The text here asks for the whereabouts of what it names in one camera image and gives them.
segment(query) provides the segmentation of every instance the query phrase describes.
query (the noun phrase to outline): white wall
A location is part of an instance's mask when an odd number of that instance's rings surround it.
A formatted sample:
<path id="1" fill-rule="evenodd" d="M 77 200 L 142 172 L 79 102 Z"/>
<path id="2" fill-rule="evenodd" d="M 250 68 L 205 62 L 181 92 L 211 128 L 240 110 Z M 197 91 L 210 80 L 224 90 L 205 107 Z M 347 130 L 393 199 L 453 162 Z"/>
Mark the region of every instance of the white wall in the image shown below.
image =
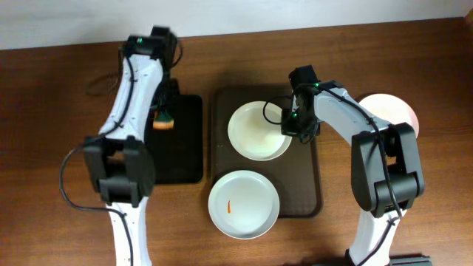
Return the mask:
<path id="1" fill-rule="evenodd" d="M 0 0 L 0 49 L 465 16 L 473 0 Z"/>

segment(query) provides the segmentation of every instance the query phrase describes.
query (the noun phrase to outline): white dish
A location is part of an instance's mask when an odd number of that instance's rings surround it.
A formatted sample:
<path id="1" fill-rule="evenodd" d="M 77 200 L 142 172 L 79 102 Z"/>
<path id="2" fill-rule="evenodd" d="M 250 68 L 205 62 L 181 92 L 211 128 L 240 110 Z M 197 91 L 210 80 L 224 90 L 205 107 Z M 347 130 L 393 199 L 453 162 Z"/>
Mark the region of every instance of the white dish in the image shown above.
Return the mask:
<path id="1" fill-rule="evenodd" d="M 208 198 L 208 212 L 224 234 L 253 239 L 273 227 L 279 215 L 279 196 L 261 174 L 233 171 L 215 183 Z"/>
<path id="2" fill-rule="evenodd" d="M 360 105 L 375 116 L 392 124 L 408 123 L 419 135 L 419 120 L 411 106 L 405 101 L 388 94 L 374 94 L 360 101 Z"/>
<path id="3" fill-rule="evenodd" d="M 228 138 L 231 145 L 248 159 L 272 160 L 283 154 L 292 137 L 281 134 L 281 126 L 273 125 L 263 117 L 265 102 L 254 101 L 238 108 L 228 123 Z M 281 108 L 269 103 L 266 117 L 274 122 L 281 121 Z"/>

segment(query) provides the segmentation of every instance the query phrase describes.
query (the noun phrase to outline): white plate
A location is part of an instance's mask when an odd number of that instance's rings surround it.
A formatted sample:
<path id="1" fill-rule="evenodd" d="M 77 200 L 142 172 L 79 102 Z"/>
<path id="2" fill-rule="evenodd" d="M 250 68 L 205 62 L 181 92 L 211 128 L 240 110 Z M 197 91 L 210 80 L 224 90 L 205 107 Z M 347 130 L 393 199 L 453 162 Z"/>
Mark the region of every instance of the white plate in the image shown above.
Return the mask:
<path id="1" fill-rule="evenodd" d="M 244 157 L 252 160 L 272 160 L 283 154 L 292 137 L 281 134 L 281 126 L 273 125 L 263 117 L 265 102 L 254 101 L 238 108 L 228 123 L 228 138 L 231 145 Z M 269 103 L 266 117 L 281 121 L 281 108 Z"/>
<path id="2" fill-rule="evenodd" d="M 375 94 L 360 101 L 360 105 L 375 116 L 392 124 L 408 123 L 419 135 L 419 120 L 411 106 L 405 101 L 388 94 Z"/>
<path id="3" fill-rule="evenodd" d="M 215 183 L 208 198 L 212 221 L 224 234 L 253 239 L 266 233 L 279 215 L 273 184 L 253 171 L 233 171 Z"/>

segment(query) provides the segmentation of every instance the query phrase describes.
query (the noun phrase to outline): wire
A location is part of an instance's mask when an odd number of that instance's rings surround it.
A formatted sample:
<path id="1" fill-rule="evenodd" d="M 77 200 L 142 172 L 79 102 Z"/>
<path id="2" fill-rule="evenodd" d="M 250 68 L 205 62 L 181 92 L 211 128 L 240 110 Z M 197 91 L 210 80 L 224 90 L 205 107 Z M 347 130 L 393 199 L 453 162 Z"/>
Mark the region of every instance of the wire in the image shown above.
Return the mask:
<path id="1" fill-rule="evenodd" d="M 362 266 L 364 265 L 368 260 L 371 259 L 371 257 L 373 257 L 378 251 L 379 249 L 381 248 L 381 246 L 383 245 L 384 243 L 384 240 L 386 240 L 387 238 L 387 235 L 389 234 L 389 231 L 391 230 L 391 227 L 393 226 L 396 226 L 396 224 L 394 223 L 396 220 L 400 219 L 399 216 L 398 217 L 395 217 L 395 218 L 392 218 L 390 220 L 387 220 L 387 226 L 386 226 L 386 229 L 384 229 L 384 232 L 383 234 L 381 235 L 381 238 L 379 239 L 379 242 L 378 244 L 376 245 L 376 247 L 370 252 L 370 254 L 368 254 L 368 256 L 366 258 L 364 258 L 360 263 L 358 263 L 358 265 L 356 266 Z"/>
<path id="2" fill-rule="evenodd" d="M 69 151 L 69 153 L 66 155 L 66 157 L 62 161 L 61 170 L 59 171 L 59 188 L 61 190 L 62 197 L 66 201 L 67 205 L 69 205 L 70 207 L 72 207 L 76 210 L 79 210 L 79 211 L 110 212 L 110 213 L 117 214 L 120 217 L 121 222 L 123 224 L 123 228 L 125 229 L 126 239 L 128 240 L 128 245 L 129 245 L 129 250 L 130 250 L 130 266 L 133 266 L 133 245 L 132 245 L 132 238 L 130 237 L 130 232 L 129 232 L 129 229 L 128 229 L 128 225 L 126 224 L 126 220 L 125 220 L 126 214 L 122 213 L 120 211 L 117 211 L 115 209 L 112 209 L 112 208 L 82 207 L 82 206 L 76 205 L 75 203 L 73 203 L 69 199 L 69 197 L 66 194 L 66 191 L 64 190 L 64 178 L 63 178 L 64 169 L 66 168 L 67 162 L 69 161 L 71 156 L 74 153 L 79 152 L 80 150 L 82 150 L 82 148 L 84 146 L 95 142 L 99 138 L 102 138 L 102 137 L 98 137 L 95 140 L 93 140 L 91 142 L 88 142 L 88 143 L 82 143 L 79 146 L 73 148 L 71 151 Z"/>
<path id="3" fill-rule="evenodd" d="M 174 63 L 172 63 L 171 68 L 175 67 L 183 58 L 183 53 L 184 53 L 183 43 L 180 40 L 177 40 L 177 45 L 179 46 L 179 51 L 180 51 L 179 57 L 177 57 L 177 60 Z"/>
<path id="4" fill-rule="evenodd" d="M 132 101 L 133 89 L 135 88 L 135 71 L 133 70 L 133 66 L 132 66 L 132 63 L 130 62 L 129 56 L 126 56 L 125 59 L 130 71 L 130 87 L 128 91 L 128 98 L 126 99 L 126 102 L 125 102 L 125 109 L 121 113 L 121 116 L 120 116 L 120 119 L 118 119 L 118 122 L 115 122 L 114 126 L 110 130 L 101 134 L 103 136 L 106 136 L 112 133 L 121 125 L 123 120 L 125 120 L 126 113 L 128 112 L 128 108 L 130 107 L 130 102 Z"/>
<path id="5" fill-rule="evenodd" d="M 268 103 L 270 103 L 270 102 L 273 101 L 273 100 L 280 99 L 280 98 L 292 99 L 293 97 L 292 97 L 292 96 L 288 96 L 288 95 L 272 97 L 271 99 L 269 99 L 268 101 L 266 101 L 265 105 L 263 106 L 263 117 L 266 119 L 267 122 L 272 123 L 273 125 L 281 125 L 281 124 L 283 124 L 283 123 L 288 122 L 289 119 L 290 119 L 290 115 L 288 115 L 288 116 L 287 116 L 283 121 L 281 121 L 281 122 L 273 122 L 273 121 L 269 120 L 268 117 L 266 116 L 266 106 L 268 105 Z"/>
<path id="6" fill-rule="evenodd" d="M 313 133 L 312 133 L 312 136 L 310 137 L 310 139 L 308 141 L 303 142 L 302 144 L 306 145 L 306 144 L 309 144 L 310 142 L 312 142 L 314 137 L 316 137 L 316 134 L 317 134 L 317 130 L 315 129 L 315 130 L 313 130 Z"/>
<path id="7" fill-rule="evenodd" d="M 115 91 L 115 89 L 118 88 L 118 85 L 120 85 L 121 75 L 123 73 L 122 70 L 123 70 L 123 56 L 122 56 L 122 49 L 119 48 L 118 49 L 118 70 L 117 70 L 117 72 L 111 72 L 111 73 L 105 74 L 104 76 L 101 76 L 101 77 L 96 78 L 95 80 L 91 81 L 86 86 L 86 94 L 89 95 L 89 96 L 101 96 L 101 95 L 106 95 L 106 94 L 109 94 L 109 93 Z M 97 86 L 98 84 L 100 84 L 101 82 L 106 80 L 107 78 L 114 78 L 114 81 L 113 81 L 113 84 L 111 86 L 109 86 L 109 88 L 106 91 L 103 91 L 103 92 L 100 91 L 100 90 L 94 91 L 93 89 L 91 89 L 91 87 Z"/>
<path id="8" fill-rule="evenodd" d="M 118 127 L 120 127 L 120 124 L 125 119 L 126 113 L 128 112 L 128 109 L 129 109 L 130 102 L 132 100 L 133 89 L 135 87 L 135 73 L 134 73 L 134 70 L 133 70 L 132 63 L 130 62 L 129 56 L 125 56 L 125 59 L 126 59 L 126 62 L 128 64 L 129 71 L 130 71 L 130 87 L 129 87 L 128 98 L 126 99 L 126 103 L 125 103 L 125 109 L 123 110 L 120 118 L 118 119 L 118 122 L 115 122 L 114 126 L 110 130 L 108 130 L 108 131 L 106 131 L 102 134 L 99 134 L 98 137 L 95 137 L 91 140 L 87 140 L 86 142 L 80 144 L 79 146 L 76 146 L 75 148 L 73 148 L 66 155 L 66 157 L 63 159 L 63 161 L 61 163 L 61 170 L 59 171 L 59 188 L 61 190 L 62 197 L 66 201 L 67 205 L 69 205 L 70 207 L 72 207 L 76 210 L 79 210 L 79 211 L 109 212 L 109 213 L 117 214 L 120 217 L 121 222 L 123 224 L 123 228 L 125 229 L 126 239 L 128 240 L 129 251 L 130 251 L 130 266 L 133 266 L 133 261 L 134 261 L 133 260 L 133 244 L 132 244 L 132 238 L 130 237 L 130 232 L 129 232 L 129 229 L 128 229 L 128 225 L 126 224 L 126 220 L 125 220 L 126 214 L 122 213 L 120 211 L 117 211 L 115 209 L 111 209 L 111 208 L 82 207 L 82 206 L 76 205 L 75 203 L 73 203 L 69 199 L 69 197 L 66 194 L 66 191 L 64 189 L 64 178 L 63 178 L 64 170 L 66 168 L 67 162 L 69 161 L 69 159 L 71 158 L 71 156 L 73 154 L 81 151 L 85 146 L 88 146 L 88 145 L 94 143 L 97 140 L 105 138 L 105 136 L 107 136 L 108 134 L 115 131 Z"/>

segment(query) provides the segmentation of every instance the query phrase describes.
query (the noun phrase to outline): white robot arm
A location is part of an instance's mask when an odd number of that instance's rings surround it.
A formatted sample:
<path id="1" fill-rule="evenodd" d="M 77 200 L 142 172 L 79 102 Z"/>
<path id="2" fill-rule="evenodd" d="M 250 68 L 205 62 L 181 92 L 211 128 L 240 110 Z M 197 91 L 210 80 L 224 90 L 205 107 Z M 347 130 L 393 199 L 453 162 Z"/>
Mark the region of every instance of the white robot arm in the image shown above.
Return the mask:
<path id="1" fill-rule="evenodd" d="M 146 203 L 155 172 L 144 135 L 152 101 L 169 85 L 176 44 L 166 28 L 154 27 L 150 36 L 129 37 L 123 46 L 122 78 L 112 111 L 100 138 L 84 147 L 94 189 L 108 209 L 125 214 L 126 227 L 117 213 L 109 212 L 117 266 L 152 265 L 146 243 Z M 124 159 L 112 158 L 116 153 Z"/>
<path id="2" fill-rule="evenodd" d="M 371 114 L 338 82 L 320 83 L 312 66 L 297 68 L 289 78 L 293 106 L 282 111 L 282 134 L 304 142 L 326 122 L 352 146 L 352 190 L 361 214 L 347 263 L 389 264 L 400 218 L 424 190 L 414 130 L 406 123 L 391 125 Z M 396 163 L 388 166 L 386 155 L 396 157 Z"/>

